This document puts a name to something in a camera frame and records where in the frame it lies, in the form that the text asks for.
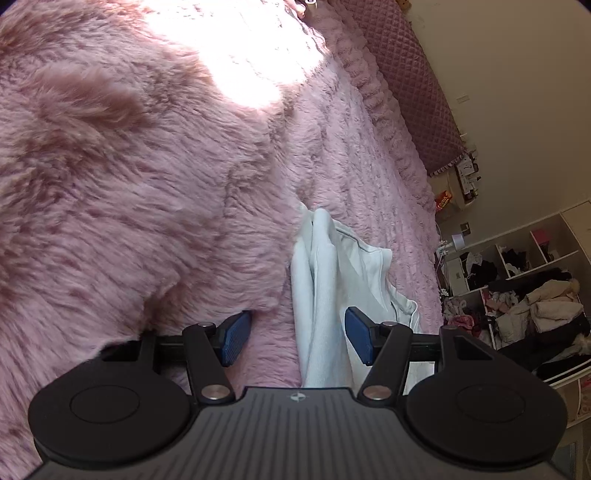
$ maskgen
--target logo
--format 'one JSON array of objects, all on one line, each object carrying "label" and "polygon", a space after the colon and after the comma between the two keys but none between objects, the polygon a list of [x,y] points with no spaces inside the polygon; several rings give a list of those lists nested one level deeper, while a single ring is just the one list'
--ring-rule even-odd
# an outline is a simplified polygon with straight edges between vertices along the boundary
[{"label": "logo", "polygon": [[302,393],[302,392],[298,392],[298,393],[294,393],[290,399],[292,399],[295,402],[301,402],[304,401],[306,399],[306,396]]}]

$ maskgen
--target red package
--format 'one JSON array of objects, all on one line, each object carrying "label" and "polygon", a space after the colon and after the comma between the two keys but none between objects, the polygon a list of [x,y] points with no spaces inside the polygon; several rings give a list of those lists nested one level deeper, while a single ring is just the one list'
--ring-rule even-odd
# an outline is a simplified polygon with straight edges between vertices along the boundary
[{"label": "red package", "polygon": [[445,205],[447,205],[453,198],[452,193],[449,190],[444,190],[435,198],[435,211],[441,212]]}]

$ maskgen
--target beige wall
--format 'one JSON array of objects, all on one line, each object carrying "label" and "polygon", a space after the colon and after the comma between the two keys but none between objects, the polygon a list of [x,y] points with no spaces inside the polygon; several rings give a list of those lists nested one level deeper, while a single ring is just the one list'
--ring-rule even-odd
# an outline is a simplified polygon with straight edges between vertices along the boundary
[{"label": "beige wall", "polygon": [[574,0],[412,3],[482,172],[477,201],[444,235],[468,220],[472,244],[591,197],[591,14]]}]

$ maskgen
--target bed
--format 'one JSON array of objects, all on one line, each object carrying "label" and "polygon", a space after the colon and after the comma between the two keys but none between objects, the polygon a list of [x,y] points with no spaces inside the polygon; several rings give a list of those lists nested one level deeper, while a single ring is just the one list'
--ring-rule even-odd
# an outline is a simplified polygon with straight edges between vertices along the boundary
[{"label": "bed", "polygon": [[42,386],[146,328],[255,312],[234,386],[298,387],[298,205],[391,248],[441,325],[427,171],[338,0],[53,0],[0,17],[0,478]]}]

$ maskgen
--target pink quilted headboard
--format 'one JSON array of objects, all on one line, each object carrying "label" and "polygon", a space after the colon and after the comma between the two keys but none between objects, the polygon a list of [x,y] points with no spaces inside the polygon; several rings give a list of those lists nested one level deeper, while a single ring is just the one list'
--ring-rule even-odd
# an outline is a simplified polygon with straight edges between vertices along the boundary
[{"label": "pink quilted headboard", "polygon": [[367,39],[429,175],[464,151],[452,111],[425,52],[395,0],[340,0]]}]

